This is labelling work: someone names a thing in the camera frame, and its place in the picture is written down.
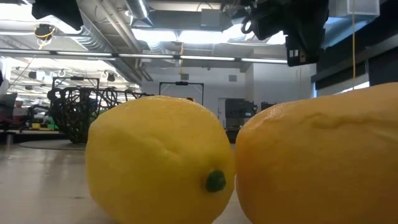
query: wall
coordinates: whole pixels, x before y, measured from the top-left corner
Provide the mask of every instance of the wall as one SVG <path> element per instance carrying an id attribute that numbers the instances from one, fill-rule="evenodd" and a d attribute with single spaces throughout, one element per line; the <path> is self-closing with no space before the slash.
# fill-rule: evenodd
<path id="1" fill-rule="evenodd" d="M 155 80 L 154 82 L 142 82 L 142 91 L 150 94 L 159 94 L 159 82 L 180 81 L 179 68 L 159 67 L 147 68 L 147 72 Z M 237 68 L 184 68 L 184 73 L 190 74 L 189 82 L 204 83 L 204 106 L 218 115 L 219 98 L 244 98 L 244 74 Z M 237 82 L 229 82 L 228 75 L 237 75 Z M 193 97 L 201 103 L 201 87 L 162 85 L 162 95 L 176 97 Z"/>
<path id="2" fill-rule="evenodd" d="M 254 102 L 283 103 L 311 98 L 311 75 L 316 65 L 288 67 L 279 64 L 254 64 Z"/>
<path id="3" fill-rule="evenodd" d="M 244 74 L 244 99 L 254 101 L 254 64 Z"/>

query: ceiling light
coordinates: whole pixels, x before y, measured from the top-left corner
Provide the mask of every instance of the ceiling light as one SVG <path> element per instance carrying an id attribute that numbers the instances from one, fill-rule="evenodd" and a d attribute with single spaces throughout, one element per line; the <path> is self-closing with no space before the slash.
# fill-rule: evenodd
<path id="1" fill-rule="evenodd" d="M 48 50 L 22 50 L 22 49 L 0 49 L 3 54 L 36 54 L 36 55 L 49 55 Z"/>
<path id="2" fill-rule="evenodd" d="M 18 93 L 20 96 L 47 96 L 46 93 Z"/>
<path id="3" fill-rule="evenodd" d="M 156 54 L 119 54 L 119 56 L 131 57 L 131 58 L 173 59 L 173 55 L 156 55 Z"/>
<path id="4" fill-rule="evenodd" d="M 281 59 L 266 59 L 266 58 L 242 58 L 242 62 L 252 62 L 252 63 L 281 63 L 287 64 L 287 60 Z"/>
<path id="5" fill-rule="evenodd" d="M 177 36 L 171 30 L 145 30 L 132 29 L 132 33 L 137 40 L 146 42 L 176 41 Z"/>
<path id="6" fill-rule="evenodd" d="M 59 55 L 87 56 L 87 57 L 112 57 L 111 53 L 93 53 L 93 52 L 57 52 Z"/>
<path id="7" fill-rule="evenodd" d="M 227 40 L 222 32 L 186 30 L 182 31 L 178 41 L 188 44 L 218 44 Z"/>
<path id="8" fill-rule="evenodd" d="M 190 59 L 190 60 L 219 60 L 219 61 L 234 61 L 235 58 L 232 57 L 207 57 L 207 56 L 184 56 L 181 55 L 181 59 Z"/>
<path id="9" fill-rule="evenodd" d="M 285 44 L 286 43 L 286 35 L 284 35 L 283 31 L 273 35 L 268 41 L 267 44 Z"/>

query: lemon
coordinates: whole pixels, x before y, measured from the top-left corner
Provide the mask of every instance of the lemon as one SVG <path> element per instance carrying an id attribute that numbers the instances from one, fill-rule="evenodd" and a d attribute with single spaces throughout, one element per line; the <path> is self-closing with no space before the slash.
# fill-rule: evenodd
<path id="1" fill-rule="evenodd" d="M 234 189 L 234 159 L 218 119 L 185 99 L 123 103 L 90 126 L 93 199 L 122 224 L 207 224 Z"/>
<path id="2" fill-rule="evenodd" d="M 398 83 L 273 106 L 235 156 L 254 224 L 398 223 Z"/>

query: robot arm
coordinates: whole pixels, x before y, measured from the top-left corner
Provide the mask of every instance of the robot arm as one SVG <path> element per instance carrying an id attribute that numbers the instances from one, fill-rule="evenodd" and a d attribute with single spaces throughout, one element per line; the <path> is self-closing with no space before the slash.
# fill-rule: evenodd
<path id="1" fill-rule="evenodd" d="M 329 0 L 246 0 L 241 4 L 249 8 L 241 29 L 244 34 L 253 31 L 259 40 L 264 40 L 282 30 L 287 35 L 289 66 L 318 62 Z"/>

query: table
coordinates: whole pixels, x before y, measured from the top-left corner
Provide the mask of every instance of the table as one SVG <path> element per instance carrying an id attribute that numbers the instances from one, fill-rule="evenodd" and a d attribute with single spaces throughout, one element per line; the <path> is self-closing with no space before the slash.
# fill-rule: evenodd
<path id="1" fill-rule="evenodd" d="M 1 223 L 115 224 L 90 198 L 84 166 L 84 151 L 2 146 Z M 250 224 L 235 192 L 214 222 L 224 223 Z"/>

